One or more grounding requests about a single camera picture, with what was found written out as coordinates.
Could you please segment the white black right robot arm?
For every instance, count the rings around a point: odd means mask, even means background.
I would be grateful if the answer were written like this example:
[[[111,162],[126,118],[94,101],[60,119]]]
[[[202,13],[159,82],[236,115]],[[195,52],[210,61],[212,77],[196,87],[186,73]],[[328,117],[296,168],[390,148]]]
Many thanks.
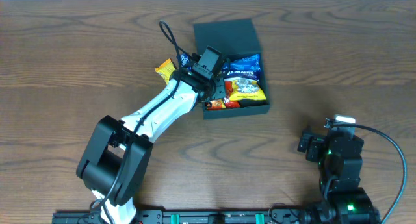
[[[353,127],[334,127],[327,135],[302,131],[298,151],[316,162],[322,201],[299,212],[300,223],[378,224],[380,214],[359,186],[364,141]]]

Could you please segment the blue eclipse mint tin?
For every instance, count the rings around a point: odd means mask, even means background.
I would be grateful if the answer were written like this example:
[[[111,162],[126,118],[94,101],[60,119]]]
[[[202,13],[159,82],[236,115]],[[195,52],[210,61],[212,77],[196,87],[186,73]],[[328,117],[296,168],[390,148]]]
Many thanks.
[[[186,53],[181,53],[178,57],[178,70],[186,69],[187,71],[192,70],[191,57]]]

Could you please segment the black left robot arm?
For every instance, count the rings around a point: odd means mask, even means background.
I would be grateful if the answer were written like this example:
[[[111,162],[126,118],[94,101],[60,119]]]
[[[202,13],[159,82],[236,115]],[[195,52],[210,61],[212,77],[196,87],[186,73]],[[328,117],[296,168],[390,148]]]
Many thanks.
[[[100,223],[130,223],[133,196],[142,184],[157,138],[178,118],[216,92],[224,59],[207,47],[192,69],[174,71],[164,90],[141,109],[117,120],[105,116],[96,125],[76,175],[96,196],[90,209]]]

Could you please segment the red Hacks candy bag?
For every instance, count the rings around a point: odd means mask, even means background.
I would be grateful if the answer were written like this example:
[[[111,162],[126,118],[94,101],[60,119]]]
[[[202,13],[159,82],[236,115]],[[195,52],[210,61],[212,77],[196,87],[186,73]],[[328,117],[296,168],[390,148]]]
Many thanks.
[[[240,106],[238,101],[231,101],[230,100],[230,95],[233,91],[232,82],[231,81],[226,81],[225,82],[225,87],[226,87],[226,96],[223,99],[223,102],[224,102],[226,108],[240,108],[241,106]]]

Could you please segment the orange yellow snack packet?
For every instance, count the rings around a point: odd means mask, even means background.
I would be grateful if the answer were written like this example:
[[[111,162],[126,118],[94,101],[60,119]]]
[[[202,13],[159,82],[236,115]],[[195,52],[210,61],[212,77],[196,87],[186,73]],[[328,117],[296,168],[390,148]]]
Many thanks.
[[[211,100],[205,103],[207,110],[222,110],[226,109],[226,105],[222,99]]]

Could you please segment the dark blue wafer packet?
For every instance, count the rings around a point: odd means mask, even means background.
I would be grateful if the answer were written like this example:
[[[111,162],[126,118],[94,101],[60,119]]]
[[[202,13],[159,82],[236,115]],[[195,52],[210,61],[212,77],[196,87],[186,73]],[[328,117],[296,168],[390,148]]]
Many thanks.
[[[232,81],[235,79],[250,79],[258,81],[261,76],[261,71],[246,71],[246,70],[230,70],[226,73],[224,80]]]

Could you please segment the black cardboard box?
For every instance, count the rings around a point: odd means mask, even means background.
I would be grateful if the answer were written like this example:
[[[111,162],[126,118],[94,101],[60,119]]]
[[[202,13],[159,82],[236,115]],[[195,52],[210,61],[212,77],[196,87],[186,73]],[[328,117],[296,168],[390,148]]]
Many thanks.
[[[262,48],[255,27],[250,19],[236,19],[194,25],[197,53],[202,54],[206,47],[211,46],[220,51],[231,61],[259,55]],[[263,61],[259,61],[259,87],[265,93],[264,101],[243,100],[240,108],[207,110],[202,108],[204,119],[222,119],[231,117],[266,114],[270,110],[270,94],[266,80]]]

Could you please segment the small yellow biscuit packet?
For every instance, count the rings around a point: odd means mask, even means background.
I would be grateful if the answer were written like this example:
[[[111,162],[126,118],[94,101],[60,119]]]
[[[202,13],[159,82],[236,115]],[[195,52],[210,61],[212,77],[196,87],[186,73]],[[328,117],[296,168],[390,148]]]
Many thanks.
[[[176,70],[172,59],[165,60],[159,67],[155,68],[155,72],[159,74],[166,84],[169,83],[172,73]]]

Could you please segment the blue cookie roll pack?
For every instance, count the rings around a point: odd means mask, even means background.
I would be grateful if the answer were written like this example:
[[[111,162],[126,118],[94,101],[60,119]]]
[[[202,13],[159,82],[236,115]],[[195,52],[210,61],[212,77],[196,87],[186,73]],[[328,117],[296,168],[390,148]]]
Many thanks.
[[[261,71],[260,54],[225,62],[222,71]]]

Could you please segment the yellow Hacks candy bag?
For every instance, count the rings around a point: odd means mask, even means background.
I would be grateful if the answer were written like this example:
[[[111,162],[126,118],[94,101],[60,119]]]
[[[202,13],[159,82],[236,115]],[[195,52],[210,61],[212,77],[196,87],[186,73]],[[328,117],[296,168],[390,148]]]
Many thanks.
[[[241,101],[244,99],[252,101],[264,101],[266,95],[258,85],[258,82],[251,79],[238,78],[231,81],[232,92],[229,95],[230,101]]]

